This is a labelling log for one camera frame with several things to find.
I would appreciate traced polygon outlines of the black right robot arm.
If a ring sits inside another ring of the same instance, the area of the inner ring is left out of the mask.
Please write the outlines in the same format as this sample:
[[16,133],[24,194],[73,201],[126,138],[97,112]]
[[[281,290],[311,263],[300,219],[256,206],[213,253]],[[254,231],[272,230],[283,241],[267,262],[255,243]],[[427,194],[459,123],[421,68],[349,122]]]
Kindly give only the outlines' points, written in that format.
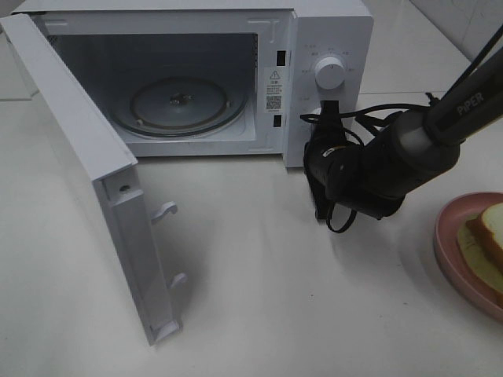
[[352,113],[373,135],[368,143],[348,140],[352,133],[342,124],[338,101],[322,101],[320,113],[302,115],[314,125],[303,169],[317,220],[330,222],[336,205],[351,211],[341,232],[357,214],[390,216],[409,192],[454,167],[461,144],[502,115],[502,52],[435,104],[394,108],[380,126],[367,111]]

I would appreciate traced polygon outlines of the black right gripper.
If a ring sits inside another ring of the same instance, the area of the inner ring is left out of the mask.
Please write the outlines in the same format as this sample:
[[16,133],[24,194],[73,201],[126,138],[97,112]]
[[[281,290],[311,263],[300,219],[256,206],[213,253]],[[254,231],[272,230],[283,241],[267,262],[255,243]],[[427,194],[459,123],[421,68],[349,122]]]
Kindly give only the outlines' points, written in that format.
[[325,220],[329,208],[343,198],[350,175],[347,172],[348,140],[339,120],[339,101],[321,101],[320,119],[303,117],[314,129],[306,143],[303,168],[314,200],[315,218]]

